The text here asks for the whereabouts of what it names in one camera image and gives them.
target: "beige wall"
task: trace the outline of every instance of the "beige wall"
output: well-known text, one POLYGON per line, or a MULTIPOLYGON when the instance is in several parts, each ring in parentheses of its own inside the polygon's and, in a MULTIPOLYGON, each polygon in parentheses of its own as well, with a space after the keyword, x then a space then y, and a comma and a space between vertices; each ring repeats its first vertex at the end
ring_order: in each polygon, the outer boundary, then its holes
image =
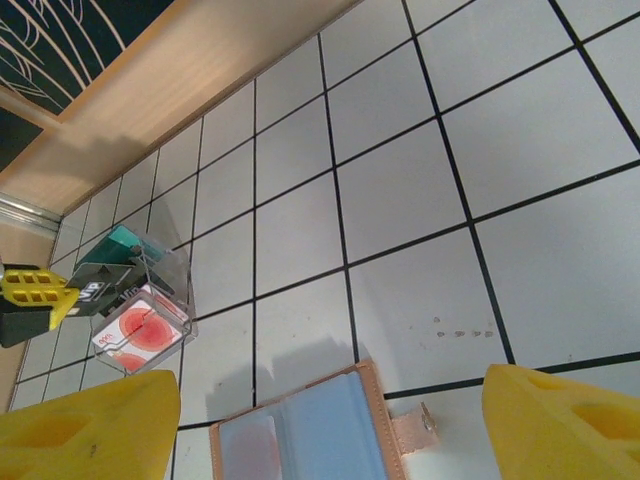
MULTIPOLYGON (((29 263, 46 266, 53 240, 24 228, 0 223, 0 256, 4 263, 29 263)), ((16 381, 25 344, 0 347, 0 412, 6 412, 16 381)))
POLYGON ((68 210, 357 1, 177 0, 167 25, 136 40, 71 118, 35 114, 47 136, 0 173, 0 190, 68 210))

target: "white tile floor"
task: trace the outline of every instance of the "white tile floor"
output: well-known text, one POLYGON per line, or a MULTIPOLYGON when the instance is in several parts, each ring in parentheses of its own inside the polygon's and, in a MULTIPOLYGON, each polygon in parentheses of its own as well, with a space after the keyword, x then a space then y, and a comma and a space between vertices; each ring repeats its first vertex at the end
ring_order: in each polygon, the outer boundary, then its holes
MULTIPOLYGON (((639 41, 635 0, 365 0, 68 215, 61 275, 114 221, 192 250, 166 479, 212 478, 212 422, 368 356, 440 425, 413 479, 498 478, 491 363, 640 395, 639 41)), ((117 378, 88 339, 31 341, 13 408, 117 378)))

